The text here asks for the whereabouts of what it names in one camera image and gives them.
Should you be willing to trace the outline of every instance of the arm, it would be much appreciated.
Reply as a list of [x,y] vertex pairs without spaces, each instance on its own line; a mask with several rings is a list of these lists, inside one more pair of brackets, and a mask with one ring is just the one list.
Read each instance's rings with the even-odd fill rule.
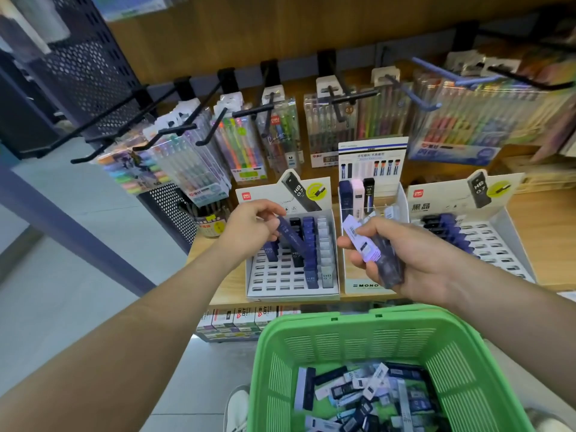
[[140,430],[224,277],[276,239],[274,213],[285,215],[267,200],[241,204],[191,264],[1,397],[2,429]]
[[[576,408],[576,304],[487,264],[427,230],[385,218],[357,230],[390,239],[406,263],[404,283],[394,290],[414,301],[458,315],[543,384]],[[353,249],[347,237],[338,245]],[[374,262],[354,251],[351,261],[379,282]]]

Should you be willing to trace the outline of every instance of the white sneaker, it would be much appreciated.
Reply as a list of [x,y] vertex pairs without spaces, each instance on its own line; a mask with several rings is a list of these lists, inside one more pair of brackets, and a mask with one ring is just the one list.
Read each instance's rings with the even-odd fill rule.
[[250,387],[241,385],[232,391],[224,411],[224,432],[245,432],[248,421]]

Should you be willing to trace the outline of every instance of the blue hook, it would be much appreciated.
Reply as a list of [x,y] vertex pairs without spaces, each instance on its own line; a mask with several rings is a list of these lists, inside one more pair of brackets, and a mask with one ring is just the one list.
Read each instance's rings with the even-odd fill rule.
[[410,97],[410,100],[414,101],[414,103],[417,104],[417,106],[422,109],[424,112],[432,112],[434,110],[440,109],[442,107],[442,103],[436,103],[436,104],[428,104],[427,102],[425,102],[424,100],[422,100],[419,96],[417,96],[414,92],[412,92],[412,90],[406,86],[403,83],[400,83],[398,80],[396,80],[393,76],[391,76],[390,74],[386,74],[384,75],[384,77],[388,80],[390,80],[390,82],[392,82],[392,84],[396,87],[399,87],[403,93],[405,93],[407,96]]
[[466,88],[473,90],[481,83],[491,83],[496,80],[500,80],[502,76],[495,75],[491,77],[462,77],[453,72],[446,71],[443,68],[437,67],[426,60],[422,60],[419,57],[412,57],[412,62],[426,68],[429,71],[435,72],[436,74],[454,82],[455,86],[465,86]]

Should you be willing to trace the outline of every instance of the hand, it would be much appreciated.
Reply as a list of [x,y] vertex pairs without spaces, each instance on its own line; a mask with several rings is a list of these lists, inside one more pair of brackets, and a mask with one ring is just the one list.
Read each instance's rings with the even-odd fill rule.
[[270,200],[241,203],[228,218],[218,246],[234,258],[235,265],[254,256],[266,241],[278,239],[280,221],[274,214],[286,215],[286,210]]
[[[474,257],[422,227],[384,217],[371,218],[356,232],[367,237],[378,233],[390,240],[396,254],[406,264],[404,283],[395,286],[393,290],[416,302],[452,308],[457,300],[457,287],[452,278],[455,267],[464,268],[465,264],[477,262]],[[365,263],[348,236],[338,237],[337,244],[353,250],[350,261],[364,268],[373,281],[382,284],[376,263]]]

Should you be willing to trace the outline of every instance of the green plastic basket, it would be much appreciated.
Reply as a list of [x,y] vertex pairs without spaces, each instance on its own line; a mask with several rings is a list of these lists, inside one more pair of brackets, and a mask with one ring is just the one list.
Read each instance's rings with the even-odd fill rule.
[[[424,366],[454,432],[533,431],[480,335],[439,307],[409,305],[273,320],[256,349],[248,432],[303,432],[310,412],[294,412],[298,368],[320,374],[364,359]],[[330,409],[314,400],[312,415],[328,418]]]

